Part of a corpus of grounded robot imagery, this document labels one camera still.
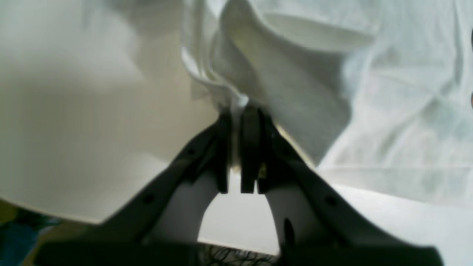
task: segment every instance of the blue fabric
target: blue fabric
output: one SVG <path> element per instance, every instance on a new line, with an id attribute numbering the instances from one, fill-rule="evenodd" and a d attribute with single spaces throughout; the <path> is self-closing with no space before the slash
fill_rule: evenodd
<path id="1" fill-rule="evenodd" d="M 33 249 L 38 232 L 31 226 L 9 222 L 0 227 L 0 266 L 18 266 Z"/>

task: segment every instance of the white cloth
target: white cloth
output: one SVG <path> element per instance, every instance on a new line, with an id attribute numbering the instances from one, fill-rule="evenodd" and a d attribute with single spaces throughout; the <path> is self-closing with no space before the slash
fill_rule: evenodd
<path id="1" fill-rule="evenodd" d="M 0 198 L 102 222 L 217 119 L 190 95 L 181 2 L 112 1 L 0 1 Z"/>
<path id="2" fill-rule="evenodd" d="M 472 26 L 469 0 L 186 0 L 182 57 L 329 182 L 473 206 Z"/>

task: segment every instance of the crumpled fabric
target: crumpled fabric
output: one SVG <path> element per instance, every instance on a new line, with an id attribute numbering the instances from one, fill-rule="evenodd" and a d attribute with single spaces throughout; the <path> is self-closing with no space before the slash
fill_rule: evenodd
<path id="1" fill-rule="evenodd" d="M 182 59 L 330 183 L 472 206 L 472 26 L 468 0 L 185 0 Z"/>

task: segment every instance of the white fabric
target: white fabric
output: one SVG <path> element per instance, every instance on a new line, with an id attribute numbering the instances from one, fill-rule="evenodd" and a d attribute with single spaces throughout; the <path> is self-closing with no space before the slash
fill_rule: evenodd
<path id="1" fill-rule="evenodd" d="M 191 98 L 181 2 L 112 1 L 0 1 L 0 198 L 102 222 L 217 119 Z"/>
<path id="2" fill-rule="evenodd" d="M 329 182 L 473 206 L 472 26 L 469 0 L 186 0 L 182 57 Z"/>

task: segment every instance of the black clamp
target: black clamp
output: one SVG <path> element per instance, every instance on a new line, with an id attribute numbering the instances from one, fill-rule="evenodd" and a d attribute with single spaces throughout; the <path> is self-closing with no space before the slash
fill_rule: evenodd
<path id="1" fill-rule="evenodd" d="M 281 249 L 278 265 L 442 265 L 434 248 L 404 243 L 362 217 L 260 109 L 247 107 L 240 125 L 241 192 L 253 193 L 256 182 L 266 196 Z M 225 113 L 111 219 L 73 241 L 44 245 L 36 264 L 199 265 L 203 215 L 228 191 L 230 136 Z"/>

